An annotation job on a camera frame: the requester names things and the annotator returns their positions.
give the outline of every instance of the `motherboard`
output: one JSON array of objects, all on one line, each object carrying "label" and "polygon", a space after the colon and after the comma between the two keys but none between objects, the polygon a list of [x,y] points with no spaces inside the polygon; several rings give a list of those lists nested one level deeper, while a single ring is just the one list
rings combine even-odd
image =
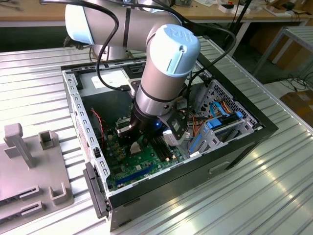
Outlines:
[{"label": "motherboard", "polygon": [[107,178],[109,190],[117,190],[184,160],[180,151],[171,149],[163,137],[148,141],[141,136],[129,148],[120,146],[113,127],[104,133],[107,140],[103,153],[111,171]]}]

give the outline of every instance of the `black wire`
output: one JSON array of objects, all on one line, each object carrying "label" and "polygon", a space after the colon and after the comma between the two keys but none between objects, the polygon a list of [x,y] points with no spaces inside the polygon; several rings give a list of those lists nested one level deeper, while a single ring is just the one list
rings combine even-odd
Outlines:
[{"label": "black wire", "polygon": [[308,73],[304,78],[303,78],[303,80],[306,80],[306,79],[308,79],[308,76],[309,75],[311,75],[313,73],[313,71],[312,72],[310,72],[310,73]]},{"label": "black wire", "polygon": [[235,22],[235,18],[236,18],[237,12],[238,12],[238,8],[239,8],[239,1],[238,1],[238,3],[237,3],[236,13],[235,13],[235,15],[234,15],[233,21],[232,21],[232,22],[231,22],[231,24],[230,24],[229,29],[231,29],[232,25],[233,25],[233,24],[234,24],[234,22]]},{"label": "black wire", "polygon": [[[298,92],[298,91],[304,91],[306,89],[312,90],[311,87],[313,87],[313,84],[310,81],[307,81],[307,76],[312,74],[313,72],[309,73],[306,75],[305,78],[299,78],[299,77],[295,77],[293,76],[291,73],[288,74],[287,78],[283,78],[283,79],[278,79],[276,81],[278,81],[280,84],[282,84],[283,86],[289,88],[290,90],[294,91],[294,92]],[[291,86],[285,85],[282,81],[287,81]],[[301,86],[303,86],[303,88],[297,87],[295,86],[293,83],[297,83]]]},{"label": "black wire", "polygon": [[296,11],[293,11],[294,12],[294,14],[295,14],[295,22],[297,21],[297,19],[299,19],[299,22],[300,22],[300,15],[299,15],[299,13],[298,12],[296,12]]},{"label": "black wire", "polygon": [[99,80],[102,82],[103,85],[105,85],[106,87],[112,89],[112,90],[116,90],[116,91],[129,91],[130,90],[130,87],[129,86],[120,86],[120,87],[112,87],[110,86],[109,84],[107,84],[101,77],[101,74],[100,74],[100,62],[101,62],[101,55],[103,54],[105,48],[107,47],[107,45],[109,44],[110,40],[113,38],[114,34],[117,32],[118,30],[118,27],[119,27],[119,21],[118,21],[118,18],[116,17],[116,15],[102,7],[102,6],[99,6],[97,4],[94,4],[94,3],[91,3],[91,2],[86,2],[86,1],[83,1],[83,0],[40,0],[40,3],[43,4],[43,3],[62,3],[62,4],[71,4],[71,5],[76,5],[76,6],[82,6],[82,7],[88,7],[88,8],[91,8],[91,9],[94,9],[94,10],[98,10],[102,13],[105,13],[107,14],[108,16],[110,16],[114,22],[115,22],[115,25],[114,25],[114,28],[112,30],[112,32],[109,34],[108,38],[106,39],[106,41],[104,42],[104,44],[102,45],[101,47],[101,50],[99,52],[99,56],[97,58],[97,63],[96,63],[96,71],[97,71],[97,76],[99,78]]},{"label": "black wire", "polygon": [[199,24],[199,23],[195,23],[195,22],[192,22],[190,21],[189,19],[185,18],[184,16],[182,16],[180,13],[178,13],[177,11],[173,10],[171,7],[167,6],[166,4],[160,2],[159,0],[153,0],[155,3],[161,5],[160,6],[151,6],[151,5],[144,5],[144,4],[138,4],[138,3],[125,3],[125,2],[117,2],[117,1],[114,1],[114,0],[106,0],[106,1],[109,1],[109,2],[112,2],[112,3],[116,3],[116,4],[119,4],[119,5],[124,5],[124,6],[134,6],[134,7],[139,7],[139,8],[150,8],[150,9],[158,9],[158,10],[163,10],[163,11],[167,11],[169,13],[172,13],[173,15],[175,15],[181,22],[182,24],[184,22],[187,22],[189,24],[193,24],[193,25],[196,25],[196,26],[199,26],[199,27],[205,27],[205,28],[210,28],[210,29],[216,29],[216,30],[220,30],[220,31],[223,31],[223,32],[226,32],[227,34],[229,34],[232,39],[233,39],[233,42],[231,44],[231,46],[222,54],[220,55],[218,58],[216,58],[208,67],[203,67],[200,71],[198,71],[197,73],[195,73],[195,75],[190,78],[189,80],[189,84],[188,84],[188,87],[187,87],[187,112],[186,112],[186,116],[185,116],[185,119],[187,120],[188,119],[188,116],[189,116],[189,103],[190,103],[190,100],[189,100],[189,93],[190,93],[190,87],[191,87],[191,83],[192,81],[201,73],[203,72],[204,70],[208,69],[210,66],[214,65],[215,63],[217,63],[218,61],[220,61],[221,59],[223,59],[235,46],[236,44],[236,36],[235,34],[233,34],[232,32],[230,32],[229,30],[227,29],[224,29],[224,28],[220,28],[220,27],[216,27],[216,26],[212,26],[212,25],[204,25],[204,24]]},{"label": "black wire", "polygon": [[91,59],[91,49],[92,49],[92,47],[90,47],[90,49],[89,49],[89,60],[90,60],[90,62],[92,62],[92,59]]}]

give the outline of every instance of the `light blue joint cap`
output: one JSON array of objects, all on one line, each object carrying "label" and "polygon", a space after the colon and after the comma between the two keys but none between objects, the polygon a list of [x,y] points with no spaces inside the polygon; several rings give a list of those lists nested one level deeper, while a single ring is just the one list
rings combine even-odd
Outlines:
[{"label": "light blue joint cap", "polygon": [[94,45],[84,8],[82,6],[66,6],[65,25],[67,27],[67,33],[71,39]]},{"label": "light blue joint cap", "polygon": [[158,70],[171,77],[187,75],[200,53],[198,38],[188,29],[162,25],[150,43],[150,57]]}]

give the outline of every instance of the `black case frame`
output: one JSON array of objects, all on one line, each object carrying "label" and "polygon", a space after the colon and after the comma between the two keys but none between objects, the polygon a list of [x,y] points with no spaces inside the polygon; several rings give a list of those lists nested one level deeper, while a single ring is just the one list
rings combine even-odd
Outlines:
[{"label": "black case frame", "polygon": [[[127,61],[127,59],[112,60],[110,62],[118,63],[121,61]],[[84,175],[88,182],[97,216],[101,218],[109,215],[110,211],[112,212],[110,215],[111,231],[234,167],[254,148],[278,130],[277,126],[217,68],[211,66],[211,63],[202,54],[199,55],[198,61],[204,67],[209,68],[208,71],[213,75],[213,79],[218,80],[233,95],[234,100],[240,102],[263,128],[186,164],[179,165],[157,177],[140,182],[140,184],[109,198],[105,197],[105,193],[101,193],[101,185],[93,186],[96,182],[99,183],[100,180],[97,179],[97,174],[91,172],[92,170],[96,171],[96,169],[93,169],[91,164],[88,163]],[[94,72],[94,65],[95,63],[86,63],[64,66],[61,69],[72,70],[72,73],[78,77],[80,73]],[[75,69],[82,66],[89,69],[80,71]]]}]

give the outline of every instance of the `gray plastic holder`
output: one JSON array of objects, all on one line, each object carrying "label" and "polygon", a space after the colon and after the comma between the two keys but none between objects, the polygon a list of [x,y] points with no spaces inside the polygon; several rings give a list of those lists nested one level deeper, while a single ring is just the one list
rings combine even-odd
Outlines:
[{"label": "gray plastic holder", "polygon": [[4,127],[0,145],[0,234],[74,202],[58,136],[23,139],[19,123]]}]

